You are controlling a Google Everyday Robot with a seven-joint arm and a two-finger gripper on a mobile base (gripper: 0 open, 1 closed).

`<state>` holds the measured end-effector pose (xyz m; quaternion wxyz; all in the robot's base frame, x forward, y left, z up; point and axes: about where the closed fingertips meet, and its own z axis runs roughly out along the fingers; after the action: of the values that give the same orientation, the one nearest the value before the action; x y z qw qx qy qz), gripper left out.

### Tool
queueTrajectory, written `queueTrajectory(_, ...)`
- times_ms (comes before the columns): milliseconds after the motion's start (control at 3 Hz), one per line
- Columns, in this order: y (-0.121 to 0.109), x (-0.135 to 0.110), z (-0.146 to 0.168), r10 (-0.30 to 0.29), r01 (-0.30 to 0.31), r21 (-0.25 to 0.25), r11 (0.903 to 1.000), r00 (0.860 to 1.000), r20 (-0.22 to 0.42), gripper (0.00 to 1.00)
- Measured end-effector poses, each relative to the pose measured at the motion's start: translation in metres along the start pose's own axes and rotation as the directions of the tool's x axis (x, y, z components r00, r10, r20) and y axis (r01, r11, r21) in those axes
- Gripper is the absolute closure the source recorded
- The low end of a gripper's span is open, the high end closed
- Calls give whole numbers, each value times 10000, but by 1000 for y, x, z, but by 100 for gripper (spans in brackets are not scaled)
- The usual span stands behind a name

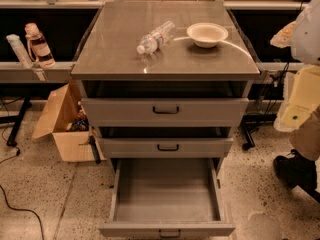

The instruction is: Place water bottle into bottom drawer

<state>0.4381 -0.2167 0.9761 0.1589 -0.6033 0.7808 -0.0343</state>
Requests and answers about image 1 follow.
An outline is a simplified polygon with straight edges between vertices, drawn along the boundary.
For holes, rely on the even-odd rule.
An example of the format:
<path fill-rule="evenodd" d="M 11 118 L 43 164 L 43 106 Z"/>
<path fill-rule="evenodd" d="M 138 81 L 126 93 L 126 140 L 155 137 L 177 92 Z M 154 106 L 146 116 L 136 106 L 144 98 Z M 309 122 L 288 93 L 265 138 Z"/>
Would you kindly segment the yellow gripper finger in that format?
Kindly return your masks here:
<path fill-rule="evenodd" d="M 284 79 L 284 101 L 273 127 L 280 132 L 297 130 L 320 105 L 320 67 L 305 65 Z"/>
<path fill-rule="evenodd" d="M 270 44 L 278 48 L 290 47 L 295 25 L 296 22 L 293 21 L 283 27 L 277 34 L 275 34 L 271 38 Z"/>

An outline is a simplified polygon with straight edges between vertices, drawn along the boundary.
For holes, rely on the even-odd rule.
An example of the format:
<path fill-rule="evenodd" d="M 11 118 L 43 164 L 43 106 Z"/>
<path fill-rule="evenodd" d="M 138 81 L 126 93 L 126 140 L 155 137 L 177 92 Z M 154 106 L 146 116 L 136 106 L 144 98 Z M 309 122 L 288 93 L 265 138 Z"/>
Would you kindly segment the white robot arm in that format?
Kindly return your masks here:
<path fill-rule="evenodd" d="M 304 64 L 285 81 L 284 102 L 274 128 L 298 129 L 320 105 L 320 0 L 311 0 L 295 21 L 270 40 L 272 46 L 291 48 L 291 56 Z"/>

